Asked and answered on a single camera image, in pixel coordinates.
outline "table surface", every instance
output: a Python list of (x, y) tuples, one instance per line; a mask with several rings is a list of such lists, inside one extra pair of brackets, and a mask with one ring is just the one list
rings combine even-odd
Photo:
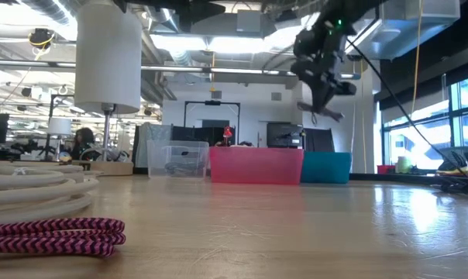
[(0, 255), (0, 278), (468, 278), (468, 196), (101, 177), (78, 215), (126, 222), (108, 259)]

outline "teal bin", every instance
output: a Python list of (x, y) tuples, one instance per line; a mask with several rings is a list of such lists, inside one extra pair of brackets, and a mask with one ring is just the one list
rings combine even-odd
[(305, 151), (301, 183), (346, 184), (351, 153)]

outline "pink plastic bin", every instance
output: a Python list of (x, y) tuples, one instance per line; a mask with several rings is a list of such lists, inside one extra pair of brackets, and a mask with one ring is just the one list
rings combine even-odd
[(298, 185), (303, 150), (211, 147), (212, 182)]

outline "pink braided cable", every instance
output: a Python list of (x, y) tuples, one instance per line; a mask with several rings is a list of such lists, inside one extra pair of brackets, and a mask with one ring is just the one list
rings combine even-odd
[(54, 219), (0, 224), (0, 253), (109, 257), (123, 244), (124, 222), (106, 218)]

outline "lamp shade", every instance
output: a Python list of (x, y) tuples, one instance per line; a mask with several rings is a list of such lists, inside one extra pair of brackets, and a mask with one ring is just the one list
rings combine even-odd
[(50, 135), (69, 136), (71, 131), (72, 120), (52, 118), (48, 124), (48, 133)]
[(116, 5), (89, 2), (77, 13), (75, 105), (102, 113), (138, 112), (141, 102), (142, 26)]

